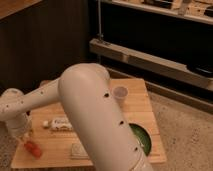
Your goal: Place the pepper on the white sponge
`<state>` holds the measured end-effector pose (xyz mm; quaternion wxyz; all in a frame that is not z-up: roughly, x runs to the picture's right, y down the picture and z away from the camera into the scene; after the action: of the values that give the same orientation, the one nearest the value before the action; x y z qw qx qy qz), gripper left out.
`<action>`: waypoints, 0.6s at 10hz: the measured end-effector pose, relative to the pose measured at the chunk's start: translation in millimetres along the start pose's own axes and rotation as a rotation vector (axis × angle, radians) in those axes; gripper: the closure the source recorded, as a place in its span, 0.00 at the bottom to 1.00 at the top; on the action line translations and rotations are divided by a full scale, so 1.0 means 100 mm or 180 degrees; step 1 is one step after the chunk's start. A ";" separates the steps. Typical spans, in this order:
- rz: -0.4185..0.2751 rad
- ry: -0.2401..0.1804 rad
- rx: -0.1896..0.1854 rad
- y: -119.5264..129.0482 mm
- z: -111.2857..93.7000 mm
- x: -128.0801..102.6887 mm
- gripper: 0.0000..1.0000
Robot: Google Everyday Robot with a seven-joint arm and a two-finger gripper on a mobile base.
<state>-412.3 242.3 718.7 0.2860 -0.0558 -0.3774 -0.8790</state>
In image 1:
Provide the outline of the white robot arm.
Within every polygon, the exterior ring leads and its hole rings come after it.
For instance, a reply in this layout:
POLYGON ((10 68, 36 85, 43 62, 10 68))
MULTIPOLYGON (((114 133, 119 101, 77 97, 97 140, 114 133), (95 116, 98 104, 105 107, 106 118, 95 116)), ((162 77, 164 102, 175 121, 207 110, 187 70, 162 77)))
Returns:
POLYGON ((59 102, 97 171, 154 171, 119 105, 108 71, 82 63, 38 89, 0 100, 0 120, 59 102))

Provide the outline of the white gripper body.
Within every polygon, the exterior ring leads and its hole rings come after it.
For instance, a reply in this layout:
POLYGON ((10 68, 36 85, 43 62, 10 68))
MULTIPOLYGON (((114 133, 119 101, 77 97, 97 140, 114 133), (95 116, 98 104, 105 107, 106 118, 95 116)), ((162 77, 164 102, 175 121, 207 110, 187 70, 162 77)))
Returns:
POLYGON ((14 118, 6 121, 7 129, 10 135, 14 138, 25 139, 32 134, 31 117, 27 114, 17 115, 14 118))

